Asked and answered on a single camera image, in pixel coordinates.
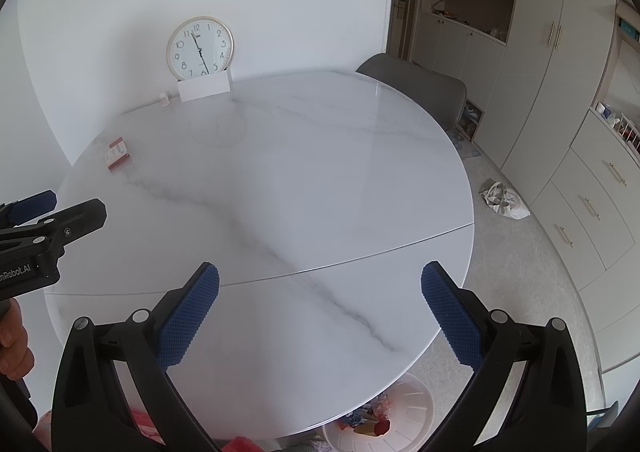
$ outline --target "gold handle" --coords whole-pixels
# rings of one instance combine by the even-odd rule
[[[589,201],[588,198],[584,198],[585,201],[587,201],[587,204],[589,205],[589,208],[591,209],[591,212],[593,213],[594,216],[596,216],[598,218],[598,220],[600,220],[600,215],[599,213],[596,212],[596,209],[593,208],[593,205],[591,204],[591,201]]]
[[[556,28],[556,22],[551,24],[551,31],[549,32],[549,40],[546,41],[546,45],[551,46],[551,39],[554,37],[554,29]]]
[[[566,242],[570,247],[573,248],[574,244],[571,242],[571,239],[569,239],[569,236],[564,231],[564,228],[562,228],[562,226],[558,226],[558,228],[560,228],[560,232],[562,233],[562,236],[564,237],[564,242]]]
[[[556,37],[556,43],[554,49],[558,49],[558,42],[560,42],[560,35],[562,35],[562,24],[558,26],[558,36]]]
[[[618,169],[615,168],[613,166],[613,163],[609,163],[609,166],[613,169],[613,172],[616,173],[616,176],[618,176],[618,179],[620,180],[620,183],[622,183],[625,187],[626,187],[626,181],[625,179],[622,177],[622,175],[620,174],[620,172],[618,172]]]

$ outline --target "round table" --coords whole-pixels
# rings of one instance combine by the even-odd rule
[[[119,137],[130,159],[109,171]],[[438,260],[462,285],[474,236],[446,133],[396,90],[338,72],[124,114],[73,165],[58,205],[94,197],[104,228],[68,248],[46,291],[59,338],[79,316],[152,308],[212,262],[220,294],[168,374],[216,438],[301,432],[387,388],[439,330],[422,267]]]

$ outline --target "red and white box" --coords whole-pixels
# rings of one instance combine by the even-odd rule
[[[111,143],[107,154],[104,155],[104,161],[107,162],[109,170],[113,170],[116,165],[121,164],[129,157],[127,146],[124,144],[122,137]]]

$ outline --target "red cloth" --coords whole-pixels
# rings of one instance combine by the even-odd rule
[[[263,452],[263,450],[258,447],[253,441],[249,438],[237,436],[233,438],[229,443],[222,447],[223,452]]]

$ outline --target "white plastic bag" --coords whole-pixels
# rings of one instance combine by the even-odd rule
[[[491,185],[489,190],[481,192],[480,197],[484,199],[491,210],[501,216],[522,219],[530,215],[529,209],[524,205],[520,196],[499,181]]]

